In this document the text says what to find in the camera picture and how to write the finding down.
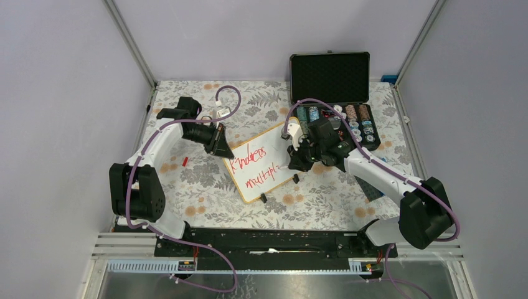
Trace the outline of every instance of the red wire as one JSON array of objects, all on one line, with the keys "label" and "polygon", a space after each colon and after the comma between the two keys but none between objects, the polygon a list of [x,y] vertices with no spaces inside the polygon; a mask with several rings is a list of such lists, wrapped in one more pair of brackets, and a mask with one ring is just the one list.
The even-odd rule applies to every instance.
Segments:
[{"label": "red wire", "polygon": [[376,261],[376,265],[378,265],[381,262],[382,258],[383,258],[383,250],[378,251],[378,259]]},{"label": "red wire", "polygon": [[198,252],[200,252],[200,248],[193,247],[192,251],[193,251],[192,261],[194,262],[194,270],[196,270],[196,258],[198,257]]}]

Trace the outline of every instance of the poker chip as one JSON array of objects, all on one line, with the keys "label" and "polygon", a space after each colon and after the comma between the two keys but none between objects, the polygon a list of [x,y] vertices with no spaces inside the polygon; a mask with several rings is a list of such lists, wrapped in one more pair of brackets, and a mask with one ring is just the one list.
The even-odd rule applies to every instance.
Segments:
[{"label": "poker chip", "polygon": [[339,106],[339,105],[334,105],[334,110],[341,113],[343,111],[343,107]]},{"label": "poker chip", "polygon": [[365,132],[365,135],[371,135],[371,134],[374,134],[374,128],[372,127],[372,125],[370,125],[370,126],[364,126],[364,127],[363,127],[363,132]]},{"label": "poker chip", "polygon": [[350,126],[350,129],[359,129],[359,123],[357,121],[350,121],[348,125]]},{"label": "poker chip", "polygon": [[310,116],[310,121],[318,120],[319,119],[319,110],[317,107],[310,107],[308,109],[308,113]]}]

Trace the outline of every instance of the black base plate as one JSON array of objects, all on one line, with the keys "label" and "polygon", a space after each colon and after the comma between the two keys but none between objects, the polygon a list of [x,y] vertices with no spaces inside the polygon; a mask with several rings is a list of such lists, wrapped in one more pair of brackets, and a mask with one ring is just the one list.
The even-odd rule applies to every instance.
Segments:
[{"label": "black base plate", "polygon": [[[185,240],[221,251],[236,270],[349,270],[348,258],[378,257],[387,245],[373,246],[364,230],[330,232],[305,230],[253,230],[189,228]],[[263,253],[275,249],[280,253]],[[191,246],[158,239],[154,256],[192,259]],[[390,257],[397,257],[396,248]],[[200,249],[199,270],[229,270],[217,254]]]}]

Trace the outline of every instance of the whiteboard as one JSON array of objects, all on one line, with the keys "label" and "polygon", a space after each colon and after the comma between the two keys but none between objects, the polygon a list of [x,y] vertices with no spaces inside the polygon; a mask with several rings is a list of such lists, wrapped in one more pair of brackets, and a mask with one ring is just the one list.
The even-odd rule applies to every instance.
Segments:
[{"label": "whiteboard", "polygon": [[[299,123],[295,117],[290,123]],[[293,179],[298,170],[288,169],[290,156],[286,151],[291,140],[281,138],[284,123],[247,140],[232,149],[234,159],[224,159],[225,167],[245,203],[251,203],[274,188]]]}]

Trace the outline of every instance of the glass panel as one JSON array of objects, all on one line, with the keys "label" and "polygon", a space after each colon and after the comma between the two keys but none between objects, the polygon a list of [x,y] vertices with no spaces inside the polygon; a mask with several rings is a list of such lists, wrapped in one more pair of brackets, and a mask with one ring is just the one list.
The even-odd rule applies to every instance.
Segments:
[{"label": "glass panel", "polygon": [[[391,262],[394,278],[405,279],[425,289],[433,298],[456,298],[448,269],[440,262]],[[189,281],[214,288],[229,288],[230,275],[193,275]],[[357,275],[239,275],[239,286],[229,294],[213,293],[176,285],[168,275],[108,272],[100,299],[166,298],[403,298],[390,282],[349,283]],[[425,298],[420,291],[400,285],[411,298]]]}]

